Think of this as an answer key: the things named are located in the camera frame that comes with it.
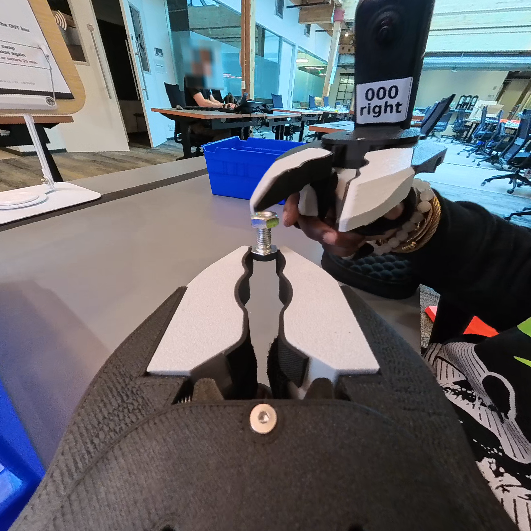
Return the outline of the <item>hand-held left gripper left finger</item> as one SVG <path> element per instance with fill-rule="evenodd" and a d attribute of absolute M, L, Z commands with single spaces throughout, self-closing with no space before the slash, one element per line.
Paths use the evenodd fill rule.
<path fill-rule="evenodd" d="M 220 390 L 256 390 L 250 341 L 251 248 L 241 246 L 188 283 L 147 366 L 153 375 L 216 381 Z"/>

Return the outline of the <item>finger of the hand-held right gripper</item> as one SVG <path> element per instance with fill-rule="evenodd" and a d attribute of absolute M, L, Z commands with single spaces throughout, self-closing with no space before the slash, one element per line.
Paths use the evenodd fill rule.
<path fill-rule="evenodd" d="M 348 232 L 375 222 L 401 203 L 413 185 L 414 148 L 370 151 L 359 169 L 336 168 L 337 229 Z"/>
<path fill-rule="evenodd" d="M 299 193 L 304 216 L 324 218 L 334 203 L 334 155 L 323 148 L 296 148 L 279 157 L 262 176 L 250 198 L 250 212 L 264 211 Z"/>

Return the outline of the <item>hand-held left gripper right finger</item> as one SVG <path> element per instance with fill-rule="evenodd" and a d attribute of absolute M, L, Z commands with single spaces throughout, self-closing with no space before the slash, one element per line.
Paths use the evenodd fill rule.
<path fill-rule="evenodd" d="M 276 271 L 279 299 L 278 361 L 299 390 L 313 381 L 336 384 L 341 376 L 375 375 L 380 365 L 335 279 L 305 257 L 281 246 Z"/>

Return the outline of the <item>silver hex bolt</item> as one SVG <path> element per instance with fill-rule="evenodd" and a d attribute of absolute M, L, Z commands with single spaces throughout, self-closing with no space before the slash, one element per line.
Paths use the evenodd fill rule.
<path fill-rule="evenodd" d="M 252 255 L 256 261 L 271 261 L 276 258 L 277 247 L 272 244 L 270 228 L 256 229 L 256 244 L 252 246 Z"/>

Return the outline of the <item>blue plastic bin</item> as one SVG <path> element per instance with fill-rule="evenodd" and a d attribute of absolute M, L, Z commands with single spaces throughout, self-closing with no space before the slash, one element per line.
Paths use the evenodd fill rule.
<path fill-rule="evenodd" d="M 275 160 L 303 142 L 238 136 L 202 145 L 211 193 L 249 200 Z"/>
<path fill-rule="evenodd" d="M 1 530 L 8 530 L 40 484 L 45 469 L 1 386 Z"/>

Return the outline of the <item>person's right forearm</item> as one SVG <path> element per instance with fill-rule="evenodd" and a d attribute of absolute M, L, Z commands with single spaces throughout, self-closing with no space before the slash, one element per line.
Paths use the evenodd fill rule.
<path fill-rule="evenodd" d="M 409 257 L 421 283 L 498 331 L 530 318 L 530 229 L 435 194 L 438 227 Z"/>

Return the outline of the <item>wooden office desk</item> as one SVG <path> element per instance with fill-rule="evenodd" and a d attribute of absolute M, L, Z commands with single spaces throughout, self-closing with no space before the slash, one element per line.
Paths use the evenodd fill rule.
<path fill-rule="evenodd" d="M 336 121 L 328 123 L 317 123 L 309 125 L 308 129 L 319 136 L 336 132 L 352 132 L 355 129 L 355 122 L 353 121 Z"/>
<path fill-rule="evenodd" d="M 240 138 L 246 140 L 249 137 L 251 128 L 265 125 L 275 128 L 275 139 L 281 140 L 285 136 L 285 128 L 291 124 L 305 126 L 307 121 L 316 121 L 317 114 L 308 114 L 302 110 L 276 110 L 271 114 L 253 112 L 247 114 L 228 113 L 221 109 L 201 110 L 193 108 L 190 110 L 177 110 L 173 108 L 151 108 L 154 113 L 176 122 L 180 129 L 183 158 L 189 159 L 199 156 L 198 150 L 193 152 L 192 140 L 189 132 L 189 124 L 195 122 L 206 122 L 214 131 L 236 130 Z"/>

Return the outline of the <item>black round cushion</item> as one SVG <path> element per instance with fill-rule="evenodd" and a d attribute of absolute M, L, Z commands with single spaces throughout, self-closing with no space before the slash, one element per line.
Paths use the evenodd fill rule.
<path fill-rule="evenodd" d="M 324 251 L 321 266 L 344 285 L 390 300 L 413 296 L 421 284 L 411 263 L 393 254 L 347 259 Z"/>

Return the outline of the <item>wooden pillar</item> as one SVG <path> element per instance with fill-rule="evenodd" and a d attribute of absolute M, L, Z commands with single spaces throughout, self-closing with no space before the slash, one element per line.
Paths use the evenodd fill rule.
<path fill-rule="evenodd" d="M 256 2 L 241 1 L 241 53 L 242 94 L 254 99 L 256 47 Z"/>

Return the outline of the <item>small red object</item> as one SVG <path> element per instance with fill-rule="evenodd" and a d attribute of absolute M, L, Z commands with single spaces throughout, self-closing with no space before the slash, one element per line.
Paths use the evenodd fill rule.
<path fill-rule="evenodd" d="M 429 305 L 424 310 L 424 313 L 426 314 L 426 316 L 430 319 L 432 323 L 435 322 L 437 309 L 438 309 L 438 306 Z M 484 337 L 494 337 L 498 335 L 498 331 L 488 326 L 484 322 L 482 322 L 482 320 L 480 320 L 478 317 L 474 316 L 471 319 L 471 321 L 468 323 L 468 326 L 465 329 L 464 334 L 465 335 L 481 335 Z"/>

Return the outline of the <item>white sign stand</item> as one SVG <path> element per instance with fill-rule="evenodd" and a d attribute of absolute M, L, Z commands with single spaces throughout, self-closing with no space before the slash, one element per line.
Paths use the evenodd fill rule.
<path fill-rule="evenodd" d="M 35 121 L 35 115 L 21 117 L 41 165 L 41 184 L 1 192 L 1 227 L 99 200 L 101 194 L 98 192 L 59 181 L 52 168 L 51 155 L 37 129 L 42 123 Z"/>

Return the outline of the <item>black printed shirt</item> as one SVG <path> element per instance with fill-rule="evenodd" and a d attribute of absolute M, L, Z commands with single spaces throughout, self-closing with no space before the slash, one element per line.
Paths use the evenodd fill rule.
<path fill-rule="evenodd" d="M 530 319 L 492 337 L 431 343 L 424 360 L 476 465 L 519 530 L 530 530 Z"/>

